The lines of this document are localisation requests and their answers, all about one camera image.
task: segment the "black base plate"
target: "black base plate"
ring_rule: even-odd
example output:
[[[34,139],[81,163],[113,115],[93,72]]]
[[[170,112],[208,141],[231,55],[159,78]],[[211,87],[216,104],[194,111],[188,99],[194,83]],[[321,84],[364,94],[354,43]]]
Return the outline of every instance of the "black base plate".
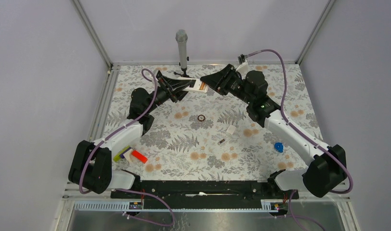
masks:
[[[172,209],[262,208],[261,199],[283,199],[284,193],[288,195],[292,193],[292,191],[284,191],[274,196],[267,191],[269,188],[267,182],[257,181],[143,180],[140,184],[134,184],[132,190],[144,190],[146,193],[163,198]],[[210,195],[186,196],[186,194],[200,192]],[[111,193],[111,198],[140,199],[141,195],[115,191]],[[293,199],[298,198],[299,194],[295,193]],[[165,206],[154,198],[147,196],[144,199],[144,209],[165,209]]]

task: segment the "round object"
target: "round object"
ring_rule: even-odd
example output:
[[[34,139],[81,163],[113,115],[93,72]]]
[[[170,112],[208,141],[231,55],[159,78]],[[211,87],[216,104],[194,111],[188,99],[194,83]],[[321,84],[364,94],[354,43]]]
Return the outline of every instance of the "round object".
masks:
[[[199,115],[197,119],[198,121],[203,122],[204,120],[206,120],[206,117],[204,115]]]
[[[282,153],[284,151],[284,145],[280,142],[275,143],[274,147],[280,153]]]

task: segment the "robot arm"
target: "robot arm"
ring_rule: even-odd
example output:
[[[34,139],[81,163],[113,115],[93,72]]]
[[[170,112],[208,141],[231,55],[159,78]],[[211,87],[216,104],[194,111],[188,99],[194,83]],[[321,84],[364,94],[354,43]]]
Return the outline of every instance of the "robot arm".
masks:
[[[346,174],[326,153],[310,144],[298,134],[289,123],[293,123],[303,134],[316,140],[304,129],[290,120],[284,120],[280,106],[267,96],[268,83],[260,71],[249,71],[245,79],[241,79],[232,65],[227,65],[220,72],[201,77],[200,79],[221,95],[233,94],[248,104],[249,117],[261,127],[283,138],[306,163],[308,168],[294,171],[278,171],[273,173],[268,182],[276,184],[282,190],[307,189],[317,197],[323,197],[344,179]],[[317,142],[327,147],[344,166],[345,152],[339,145],[330,147],[327,143]]]
[[[164,77],[160,71],[156,75],[159,87],[156,100],[151,109],[138,122],[130,127],[116,133],[107,140],[94,155],[95,164],[87,169],[83,181],[83,187],[96,193],[102,193],[107,188],[129,189],[135,177],[132,174],[122,171],[112,171],[112,156],[123,154],[126,145],[133,140],[144,135],[151,127],[154,118],[149,114],[162,103],[171,99],[177,102],[187,94],[185,88],[192,87],[196,80],[170,79]],[[326,193],[341,183],[347,176],[343,170],[328,155],[320,151],[317,147],[307,142],[283,119],[280,106],[267,96],[268,83],[262,72],[249,71],[245,79],[241,79],[232,65],[227,65],[220,72],[201,77],[203,83],[221,95],[233,94],[248,104],[247,112],[249,117],[257,122],[261,127],[265,127],[274,134],[286,140],[286,142],[300,155],[308,168],[294,171],[277,171],[270,175],[268,184],[272,188],[272,193],[282,193],[291,189],[307,189],[313,195],[323,197]],[[129,116],[122,124],[128,124],[132,119],[142,114],[151,103],[154,92],[147,93],[143,88],[135,89],[130,103]],[[296,125],[306,136],[314,138]],[[87,156],[92,149],[103,139],[98,139],[93,143],[82,141],[79,143],[71,169],[69,180],[79,183],[82,168],[87,160]],[[324,142],[319,142],[322,147],[327,147],[344,166],[346,166],[345,152],[339,145],[330,147]]]
[[[97,194],[103,193],[108,188],[130,189],[135,177],[124,171],[112,171],[112,157],[124,154],[133,140],[141,137],[150,129],[154,121],[154,117],[151,116],[150,113],[154,109],[158,108],[168,99],[175,103],[181,101],[188,93],[183,90],[197,85],[197,82],[199,81],[188,78],[180,80],[166,78],[160,71],[158,71],[156,78],[159,84],[156,98],[151,105],[151,108],[143,117],[129,127],[117,132],[108,140],[100,138],[94,142],[81,141],[78,144],[68,174],[69,181],[79,184],[82,170],[88,160],[88,156],[100,142],[104,142],[93,155],[92,160],[94,159],[95,163],[90,163],[88,165],[82,186]],[[129,115],[121,125],[126,126],[133,121],[134,118],[141,115],[151,104],[154,93],[155,92],[153,91],[149,94],[143,88],[135,89],[131,94]]]

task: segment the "table surface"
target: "table surface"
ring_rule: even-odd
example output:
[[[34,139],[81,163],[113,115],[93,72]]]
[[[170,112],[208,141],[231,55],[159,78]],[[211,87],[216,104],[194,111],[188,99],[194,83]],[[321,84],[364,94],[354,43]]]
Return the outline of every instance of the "table surface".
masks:
[[[189,65],[187,74],[200,78],[223,69],[225,65]],[[129,113],[130,94],[142,87],[148,92],[154,85],[141,76],[141,69],[173,73],[178,65],[122,66],[104,135],[119,126]],[[278,64],[250,65],[262,71],[267,80],[268,95],[280,104],[284,81]],[[285,111],[302,128],[322,139],[312,104],[299,65],[287,64],[287,96]],[[113,169],[125,169],[143,180],[266,180],[280,169],[306,167],[299,155],[281,138],[254,123],[246,112],[246,104],[235,96],[220,96],[190,92],[178,103],[167,101],[154,110],[151,129],[131,146],[148,158],[146,164],[134,157],[113,162]],[[206,120],[199,122],[203,114]],[[226,133],[236,126],[233,135]],[[283,153],[274,149],[276,142],[284,144]]]

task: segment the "microphone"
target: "microphone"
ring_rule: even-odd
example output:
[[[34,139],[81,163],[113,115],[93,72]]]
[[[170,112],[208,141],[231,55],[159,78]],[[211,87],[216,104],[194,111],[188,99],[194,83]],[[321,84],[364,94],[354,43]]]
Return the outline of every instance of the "microphone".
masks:
[[[179,57],[180,57],[180,67],[183,71],[183,77],[187,77],[187,33],[185,30],[178,30],[176,33],[176,41],[179,45]]]

